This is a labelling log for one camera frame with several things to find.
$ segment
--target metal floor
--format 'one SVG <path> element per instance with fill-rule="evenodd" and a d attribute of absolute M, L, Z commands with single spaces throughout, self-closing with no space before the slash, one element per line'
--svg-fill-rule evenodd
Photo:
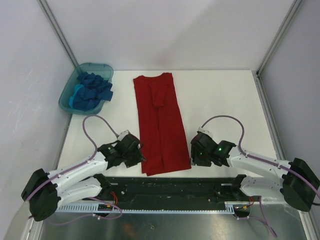
<path fill-rule="evenodd" d="M 279 240 L 306 240 L 299 213 L 283 205 L 265 212 Z M 83 213 L 55 213 L 51 222 L 70 221 Z M 251 215 L 262 217 L 259 205 Z M 238 221 L 225 214 L 124 214 L 115 220 L 79 219 L 63 226 L 45 222 L 40 240 L 274 240 L 257 220 Z"/>

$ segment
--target plastic basket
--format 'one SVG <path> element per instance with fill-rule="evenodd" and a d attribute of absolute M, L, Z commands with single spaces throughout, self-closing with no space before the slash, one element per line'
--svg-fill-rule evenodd
<path fill-rule="evenodd" d="M 75 86 L 80 83 L 79 80 L 77 80 L 77 77 L 84 72 L 88 72 L 89 74 L 94 73 L 95 75 L 100 75 L 101 77 L 103 77 L 105 81 L 109 81 L 109 83 L 112 82 L 112 76 L 114 74 L 113 68 L 107 64 L 87 62 L 79 65 L 73 71 L 72 75 L 70 76 L 68 82 L 66 83 L 61 93 L 61 96 L 59 98 L 59 106 L 64 111 L 71 114 L 80 114 L 80 115 L 98 114 L 104 105 L 104 100 L 101 100 L 100 103 L 95 108 L 90 109 L 88 111 L 77 110 L 69 106 L 69 99 L 74 94 Z"/>

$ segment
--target cable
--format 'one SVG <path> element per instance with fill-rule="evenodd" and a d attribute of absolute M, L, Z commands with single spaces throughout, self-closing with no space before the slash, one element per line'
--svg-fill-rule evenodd
<path fill-rule="evenodd" d="M 254 203 L 255 203 L 255 200 L 252 196 L 249 197 L 249 200 L 250 200 L 250 205 L 249 207 L 251 207 Z"/>
<path fill-rule="evenodd" d="M 111 194 L 113 195 L 113 198 L 115 199 L 115 205 L 117 205 L 118 204 L 118 197 L 117 197 L 116 193 L 114 191 L 112 191 Z"/>
<path fill-rule="evenodd" d="M 79 219 L 82 219 L 82 218 L 86 218 L 86 217 L 96 217 L 99 219 L 105 219 L 105 220 L 112 220 L 112 219 L 118 219 L 122 216 L 123 212 L 122 212 L 122 209 L 112 203 L 109 203 L 107 201 L 103 201 L 103 200 L 100 200 L 100 199 L 97 199 L 95 197 L 89 197 L 89 199 L 91 200 L 95 200 L 95 201 L 98 201 L 100 203 L 103 203 L 105 205 L 110 205 L 112 207 L 114 207 L 115 209 L 118 209 L 120 214 L 117 215 L 117 216 L 114 216 L 114 217 L 105 217 L 105 216 L 100 216 L 100 215 L 97 215 L 97 214 L 94 214 L 94 213 L 89 213 L 89 214 L 84 214 L 84 215 L 81 215 L 81 216 L 78 216 L 76 217 L 75 219 L 72 219 L 70 221 L 66 221 L 66 222 L 61 222 L 61 223 L 55 223 L 55 222 L 51 222 L 49 219 L 47 220 L 49 224 L 51 225 L 54 225 L 54 226 L 63 226 L 63 225 L 67 225 L 67 224 L 71 224 Z"/>
<path fill-rule="evenodd" d="M 260 196 L 259 198 L 260 198 L 260 201 L 259 201 L 260 209 L 261 209 L 262 216 L 264 219 L 257 217 L 257 216 L 238 217 L 236 214 L 234 214 L 234 216 L 236 217 L 237 220 L 249 220 L 249 219 L 258 220 L 267 226 L 267 228 L 269 229 L 269 231 L 271 232 L 271 234 L 273 235 L 274 238 L 278 238 L 276 231 L 270 226 L 270 223 L 269 223 L 268 219 L 266 218 L 265 210 L 262 205 L 262 197 Z"/>
<path fill-rule="evenodd" d="M 109 124 L 103 117 L 98 116 L 98 115 L 88 115 L 88 116 L 86 116 L 86 117 L 83 119 L 83 121 L 82 121 L 82 130 L 83 130 L 85 136 L 89 139 L 89 141 L 90 141 L 90 142 L 93 144 L 93 146 L 94 146 L 94 153 L 92 154 L 92 156 L 91 156 L 88 160 L 86 160 L 86 161 L 84 161 L 84 162 L 81 162 L 81 163 L 79 163 L 79 164 L 77 164 L 77 165 L 75 165 L 75 166 L 73 166 L 73 167 L 71 167 L 71 168 L 69 168 L 69 169 L 66 169 L 66 170 L 60 172 L 59 174 L 56 174 L 56 175 L 54 175 L 53 177 L 49 178 L 48 180 L 44 181 L 42 184 L 40 184 L 40 185 L 26 198 L 26 200 L 25 200 L 26 202 L 29 202 L 30 199 L 31 199 L 40 189 L 42 189 L 45 185 L 47 185 L 48 183 L 50 183 L 52 180 L 56 179 L 59 175 L 66 174 L 66 173 L 68 173 L 68 172 L 70 172 L 70 171 L 72 171 L 72 170 L 74 170 L 74 169 L 77 169 L 77 168 L 79 168 L 79 167 L 87 164 L 88 161 L 92 160 L 92 159 L 96 156 L 96 154 L 97 154 L 97 152 L 98 152 L 98 146 L 97 146 L 97 144 L 95 143 L 95 141 L 88 135 L 87 130 L 86 130 L 86 126 L 85 126 L 86 120 L 87 120 L 88 118 L 90 118 L 90 117 L 97 117 L 97 118 L 103 120 L 103 121 L 108 125 L 108 127 L 109 127 L 110 130 L 113 132 L 113 134 L 118 138 L 119 135 L 115 132 L 115 130 L 110 126 L 110 124 Z"/>
<path fill-rule="evenodd" d="M 276 232 L 275 232 L 275 231 L 273 230 L 273 228 L 270 226 L 270 223 L 269 223 L 269 221 L 268 221 L 268 219 L 267 219 L 267 217 L 266 217 L 265 210 L 264 210 L 264 207 L 263 207 L 263 205 L 262 205 L 262 196 L 260 196 L 260 198 L 259 198 L 259 204 L 260 204 L 260 209 L 261 209 L 261 212 L 262 212 L 262 216 L 263 216 L 263 218 L 264 218 L 264 221 L 265 221 L 266 225 L 268 226 L 268 229 L 270 230 L 270 232 L 272 233 L 272 235 L 273 235 L 275 238 L 277 238 Z"/>
<path fill-rule="evenodd" d="M 270 164 L 270 165 L 273 165 L 277 168 L 281 168 L 283 170 L 286 170 L 287 172 L 297 176 L 299 179 L 301 179 L 305 184 L 307 184 L 314 192 L 315 194 L 318 196 L 318 198 L 320 198 L 320 192 L 310 183 L 308 182 L 307 179 L 305 179 L 303 176 L 301 176 L 299 173 L 291 170 L 290 168 L 286 167 L 286 166 L 282 166 L 282 165 L 278 165 L 277 163 L 275 162 L 272 162 L 272 161 L 269 161 L 269 160 L 266 160 L 264 158 L 261 158 L 261 157 L 257 157 L 257 156 L 254 156 L 254 155 L 251 155 L 251 154 L 246 154 L 246 152 L 242 149 L 241 147 L 241 143 L 242 143 L 242 140 L 245 136 L 245 127 L 244 125 L 235 117 L 233 116 L 229 116 L 229 115 L 217 115 L 217 116 L 213 116 L 211 118 L 209 118 L 207 121 L 205 121 L 205 123 L 201 126 L 202 128 L 208 123 L 210 122 L 211 120 L 213 119 L 217 119 L 217 118 L 229 118 L 229 119 L 233 119 L 235 120 L 236 122 L 238 122 L 241 126 L 241 129 L 242 129 L 242 134 L 241 134 L 241 137 L 239 139 L 239 143 L 238 143 L 238 149 L 239 151 L 246 157 L 249 157 L 249 158 L 252 158 L 252 159 L 255 159 L 255 160 L 258 160 L 260 162 L 263 162 L 263 163 L 266 163 L 266 164 Z"/>

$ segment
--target blue cloth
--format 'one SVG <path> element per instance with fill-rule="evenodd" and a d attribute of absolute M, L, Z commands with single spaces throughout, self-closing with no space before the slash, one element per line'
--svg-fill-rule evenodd
<path fill-rule="evenodd" d="M 112 83 L 104 80 L 100 75 L 83 72 L 77 79 L 80 84 L 74 87 L 73 95 L 70 97 L 69 106 L 71 108 L 88 111 L 98 106 L 100 100 L 111 101 Z"/>

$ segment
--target white wall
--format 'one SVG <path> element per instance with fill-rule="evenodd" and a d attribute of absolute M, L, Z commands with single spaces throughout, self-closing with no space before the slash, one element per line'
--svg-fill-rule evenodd
<path fill-rule="evenodd" d="M 36 0 L 2 1 L 0 33 L 3 239 L 32 172 L 53 167 L 68 119 L 58 99 L 73 66 Z"/>
<path fill-rule="evenodd" d="M 306 0 L 262 74 L 289 160 L 307 161 L 320 178 L 320 1 Z M 320 207 L 313 207 L 320 225 Z"/>
<path fill-rule="evenodd" d="M 79 63 L 256 70 L 294 0 L 48 0 Z"/>

